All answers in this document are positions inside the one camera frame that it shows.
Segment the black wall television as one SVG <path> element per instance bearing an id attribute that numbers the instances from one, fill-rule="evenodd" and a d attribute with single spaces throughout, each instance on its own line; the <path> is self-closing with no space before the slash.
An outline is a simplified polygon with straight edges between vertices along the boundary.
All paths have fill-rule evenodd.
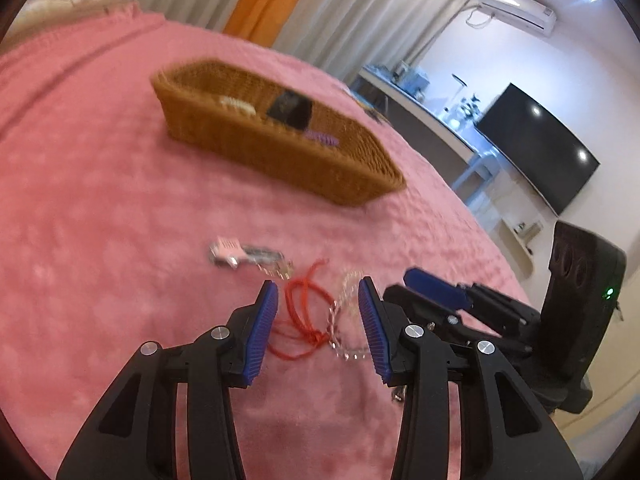
<path id="1" fill-rule="evenodd" d="M 484 111 L 477 131 L 562 214 L 600 162 L 558 118 L 515 84 Z"/>

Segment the white air conditioner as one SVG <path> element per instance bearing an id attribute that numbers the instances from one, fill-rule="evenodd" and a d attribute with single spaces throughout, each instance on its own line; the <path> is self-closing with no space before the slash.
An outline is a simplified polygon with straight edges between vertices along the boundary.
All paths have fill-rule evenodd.
<path id="1" fill-rule="evenodd" d="M 497 20 L 532 34 L 550 37 L 555 23 L 555 12 L 536 0 L 477 0 L 480 10 L 487 11 Z"/>

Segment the beige curtains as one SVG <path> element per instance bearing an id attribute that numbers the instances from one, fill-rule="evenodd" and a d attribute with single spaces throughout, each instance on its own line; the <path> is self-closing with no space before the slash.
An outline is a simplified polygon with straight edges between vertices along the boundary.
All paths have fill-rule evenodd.
<path id="1" fill-rule="evenodd" d="M 173 21 L 293 55 L 342 81 L 414 64 L 472 0 L 139 0 Z"/>

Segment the brown wicker basket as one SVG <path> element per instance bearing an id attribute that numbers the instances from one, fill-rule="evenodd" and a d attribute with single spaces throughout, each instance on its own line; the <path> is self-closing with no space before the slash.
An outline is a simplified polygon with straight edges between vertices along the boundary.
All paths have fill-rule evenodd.
<path id="1" fill-rule="evenodd" d="M 342 206 L 360 206 L 405 188 L 406 179 L 361 122 L 307 96 L 312 116 L 300 131 L 267 110 L 295 91 L 219 60 L 160 70 L 151 84 L 169 135 Z"/>

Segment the white desk lamp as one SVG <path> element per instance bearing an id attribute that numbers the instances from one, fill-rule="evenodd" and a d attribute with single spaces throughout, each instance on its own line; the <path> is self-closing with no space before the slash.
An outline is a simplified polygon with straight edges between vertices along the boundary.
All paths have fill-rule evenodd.
<path id="1" fill-rule="evenodd" d="M 449 122 L 451 118 L 456 114 L 457 108 L 462 101 L 462 99 L 466 96 L 466 89 L 468 88 L 468 84 L 458 75 L 452 74 L 452 78 L 457 83 L 458 88 L 454 92 L 454 95 L 449 99 L 447 104 L 447 116 L 446 122 Z"/>

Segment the pink hair clip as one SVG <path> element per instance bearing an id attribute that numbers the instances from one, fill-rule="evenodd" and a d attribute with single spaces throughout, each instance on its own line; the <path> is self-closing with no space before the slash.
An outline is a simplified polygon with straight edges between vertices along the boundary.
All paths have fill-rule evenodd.
<path id="1" fill-rule="evenodd" d="M 209 246 L 209 258 L 215 264 L 236 269 L 246 258 L 246 252 L 237 238 L 218 237 Z"/>

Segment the white desk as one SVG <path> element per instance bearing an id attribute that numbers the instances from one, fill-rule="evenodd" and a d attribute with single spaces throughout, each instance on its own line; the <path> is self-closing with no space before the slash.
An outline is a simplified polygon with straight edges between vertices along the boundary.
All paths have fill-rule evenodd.
<path id="1" fill-rule="evenodd" d="M 385 68 L 360 68 L 350 86 L 428 160 L 465 205 L 487 191 L 500 172 L 497 155 L 447 126 L 413 96 L 390 79 Z"/>

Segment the pink plush bed blanket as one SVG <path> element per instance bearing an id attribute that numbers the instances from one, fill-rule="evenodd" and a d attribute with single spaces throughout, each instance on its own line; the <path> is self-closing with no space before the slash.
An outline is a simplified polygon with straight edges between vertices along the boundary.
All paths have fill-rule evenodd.
<path id="1" fill-rule="evenodd" d="M 187 344 L 255 300 L 264 274 L 211 263 L 218 238 L 315 266 L 331 295 L 350 271 L 384 288 L 420 266 L 524 297 L 469 209 L 389 126 L 372 131 L 407 185 L 360 208 L 171 140 L 151 77 L 194 58 L 363 118 L 321 70 L 133 6 L 2 54 L 1 407 L 47 474 L 140 344 Z"/>

